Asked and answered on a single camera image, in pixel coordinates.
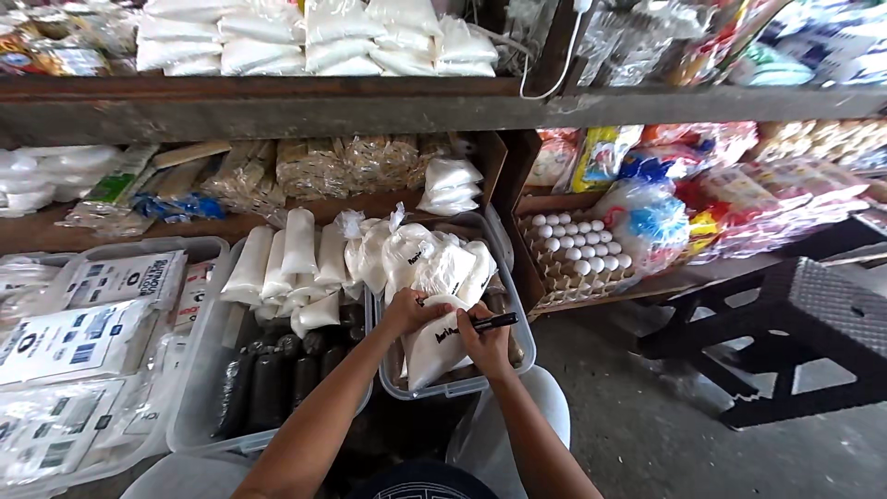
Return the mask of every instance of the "shelf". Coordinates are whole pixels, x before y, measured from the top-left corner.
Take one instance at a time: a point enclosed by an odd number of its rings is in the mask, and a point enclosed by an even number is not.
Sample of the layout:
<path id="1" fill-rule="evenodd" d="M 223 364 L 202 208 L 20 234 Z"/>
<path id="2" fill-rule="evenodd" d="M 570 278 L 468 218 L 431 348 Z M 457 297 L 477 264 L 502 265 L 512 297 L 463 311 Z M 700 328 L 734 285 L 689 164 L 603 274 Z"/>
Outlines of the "shelf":
<path id="1" fill-rule="evenodd" d="M 0 147 L 878 116 L 882 86 L 596 89 L 516 97 L 515 78 L 13 77 Z"/>

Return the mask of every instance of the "wooden plank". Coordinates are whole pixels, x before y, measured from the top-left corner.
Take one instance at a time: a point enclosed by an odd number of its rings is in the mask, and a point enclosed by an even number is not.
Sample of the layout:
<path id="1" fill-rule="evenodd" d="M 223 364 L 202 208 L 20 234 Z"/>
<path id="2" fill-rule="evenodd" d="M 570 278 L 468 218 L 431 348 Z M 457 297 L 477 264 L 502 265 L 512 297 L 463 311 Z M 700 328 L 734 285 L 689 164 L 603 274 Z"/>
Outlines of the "wooden plank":
<path id="1" fill-rule="evenodd" d="M 11 79 L 0 79 L 0 86 L 6 80 Z M 609 88 L 544 103 L 501 95 L 282 95 L 261 93 L 245 83 L 243 91 L 234 85 L 234 90 L 219 92 L 219 83 L 209 82 L 204 83 L 203 93 L 189 87 L 185 93 L 143 89 L 106 97 L 99 91 L 86 91 L 86 83 L 77 78 L 56 80 L 72 82 L 75 91 L 51 95 L 38 88 L 28 98 L 0 91 L 0 128 L 4 132 L 0 147 L 859 118 L 876 116 L 887 101 L 885 88 L 856 86 L 825 90 Z M 232 80 L 238 79 L 212 79 L 227 84 Z"/>

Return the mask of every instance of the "cardboard egg tray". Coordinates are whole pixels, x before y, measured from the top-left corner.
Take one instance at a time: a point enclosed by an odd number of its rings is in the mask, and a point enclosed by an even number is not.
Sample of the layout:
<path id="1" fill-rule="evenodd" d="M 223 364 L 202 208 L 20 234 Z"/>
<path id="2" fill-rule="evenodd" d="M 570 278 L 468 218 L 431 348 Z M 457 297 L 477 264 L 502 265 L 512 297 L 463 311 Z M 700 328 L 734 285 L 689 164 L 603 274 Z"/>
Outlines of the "cardboard egg tray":
<path id="1" fill-rule="evenodd" d="M 590 212 L 590 210 L 567 211 L 574 224 L 594 220 Z M 521 217 L 518 222 L 518 231 L 530 251 L 530 256 L 536 262 L 536 268 L 548 293 L 542 297 L 537 307 L 603 298 L 615 289 L 619 289 L 621 284 L 633 277 L 634 269 L 631 267 L 617 268 L 614 271 L 604 269 L 600 273 L 592 270 L 588 275 L 581 276 L 568 273 L 569 263 L 552 259 L 551 251 L 546 249 L 540 251 L 532 247 L 534 240 L 530 237 L 530 230 L 533 228 L 532 219 L 535 215 Z"/>

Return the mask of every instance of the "plastic container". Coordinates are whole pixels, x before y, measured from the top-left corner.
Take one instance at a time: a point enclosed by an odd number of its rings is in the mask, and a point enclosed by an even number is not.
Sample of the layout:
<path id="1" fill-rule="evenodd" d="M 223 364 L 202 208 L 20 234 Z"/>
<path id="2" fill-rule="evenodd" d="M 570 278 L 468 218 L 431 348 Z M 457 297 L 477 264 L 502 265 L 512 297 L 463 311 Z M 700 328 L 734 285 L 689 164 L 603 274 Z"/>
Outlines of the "plastic container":
<path id="1" fill-rule="evenodd" d="M 96 248 L 87 249 L 80 255 L 76 253 L 25 253 L 21 256 L 32 257 L 40 260 L 44 265 L 63 266 L 68 265 L 62 272 L 70 272 L 73 276 L 77 264 L 82 259 L 99 260 L 106 258 L 124 258 L 134 257 L 138 255 L 146 255 L 161 251 L 185 250 L 188 255 L 189 263 L 202 262 L 211 258 L 218 258 L 217 266 L 225 266 L 225 260 L 228 258 L 228 243 L 217 237 L 168 237 L 145 239 L 140 242 L 123 242 L 119 244 L 106 244 Z M 210 280 L 209 287 L 221 287 L 219 281 L 224 282 L 213 276 Z M 207 308 L 201 308 L 198 313 L 194 327 L 205 321 Z M 39 479 L 27 485 L 9 487 L 3 490 L 3 497 L 8 499 L 38 499 L 52 497 L 54 495 L 63 494 L 69 487 L 92 482 L 98 479 L 112 477 L 122 473 L 139 461 L 152 455 L 163 454 L 168 451 L 166 446 L 166 419 L 173 414 L 175 402 L 170 404 L 168 410 L 163 411 L 161 420 L 154 426 L 153 432 L 148 435 L 145 442 L 136 448 L 130 455 L 126 455 L 120 459 L 109 463 L 98 463 L 89 468 L 68 473 L 65 475 L 56 475 L 46 479 Z"/>
<path id="2" fill-rule="evenodd" d="M 527 372 L 533 367 L 533 364 L 536 363 L 536 342 L 533 341 L 530 324 L 527 322 L 527 315 L 523 312 L 521 299 L 517 296 L 517 289 L 514 287 L 511 273 L 506 270 L 511 267 L 507 264 L 504 256 L 501 236 L 493 231 L 492 225 L 487 218 L 482 217 L 479 213 L 474 211 L 460 213 L 455 217 L 440 221 L 449 222 L 459 226 L 480 227 L 483 230 L 483 238 L 490 244 L 490 253 L 496 260 L 496 265 L 499 268 L 499 278 L 502 280 L 502 283 L 505 284 L 508 296 L 511 298 L 507 311 L 516 312 L 518 316 L 518 322 L 511 327 L 511 331 L 514 335 L 514 341 L 516 341 L 523 349 L 523 361 L 519 366 L 514 368 L 514 371 L 519 375 Z M 376 297 L 374 299 L 374 326 L 379 323 L 382 313 L 384 312 L 384 302 L 380 298 L 381 297 Z M 415 392 L 409 392 L 398 388 L 394 383 L 394 380 L 400 377 L 403 364 L 404 348 L 401 345 L 401 342 L 397 341 L 391 345 L 391 348 L 389 348 L 385 357 L 382 358 L 382 362 L 379 366 L 379 379 L 382 381 L 382 387 L 385 388 L 385 391 L 390 393 L 395 399 L 415 400 L 440 394 L 446 395 L 447 398 L 459 397 L 460 395 L 479 392 L 490 386 L 486 376 L 476 376 L 450 383 L 432 384 L 431 386 L 421 388 Z"/>
<path id="3" fill-rule="evenodd" d="M 201 455 L 235 450 L 246 454 L 267 447 L 271 438 L 277 434 L 277 430 L 268 430 L 227 440 L 212 436 L 218 425 L 217 410 L 225 367 L 236 354 L 233 345 L 224 344 L 226 341 L 231 341 L 231 338 L 225 337 L 225 332 L 228 329 L 232 308 L 241 306 L 219 300 L 218 294 L 224 283 L 228 281 L 245 242 L 246 239 L 243 239 L 234 245 L 231 258 L 225 265 L 216 265 L 213 275 L 214 286 L 210 287 L 207 293 L 208 302 L 201 310 L 201 313 L 203 310 L 207 311 L 202 317 L 204 321 L 198 318 L 194 323 L 191 332 L 192 342 L 188 345 L 187 366 L 181 378 L 181 392 L 176 396 L 176 406 L 170 411 L 173 416 L 167 429 L 167 444 L 173 452 Z M 371 296 L 369 290 L 365 290 L 364 297 L 369 296 Z M 373 322 L 372 301 L 369 299 L 365 300 L 364 312 L 369 332 Z M 364 410 L 372 392 L 371 381 L 366 396 L 357 408 L 358 414 Z"/>

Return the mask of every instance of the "black plastic stool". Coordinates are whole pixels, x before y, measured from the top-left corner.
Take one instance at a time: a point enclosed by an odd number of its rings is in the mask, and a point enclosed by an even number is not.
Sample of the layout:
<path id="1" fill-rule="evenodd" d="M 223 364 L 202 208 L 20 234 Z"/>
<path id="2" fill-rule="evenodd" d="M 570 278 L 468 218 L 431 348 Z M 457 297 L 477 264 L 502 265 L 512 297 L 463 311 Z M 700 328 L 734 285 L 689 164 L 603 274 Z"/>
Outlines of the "black plastic stool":
<path id="1" fill-rule="evenodd" d="M 724 301 L 757 288 L 757 299 L 747 305 L 733 308 Z M 664 305 L 677 310 L 664 328 L 639 340 L 641 353 L 648 359 L 686 359 L 730 393 L 735 405 L 718 418 L 728 426 L 744 428 L 887 400 L 887 298 L 809 258 L 786 260 Z M 700 306 L 716 314 L 691 322 Z M 702 351 L 740 337 L 753 337 L 755 343 L 738 352 L 736 365 L 753 373 L 777 373 L 772 398 L 759 397 L 756 387 Z M 853 373 L 856 381 L 794 394 L 797 367 L 823 358 Z"/>

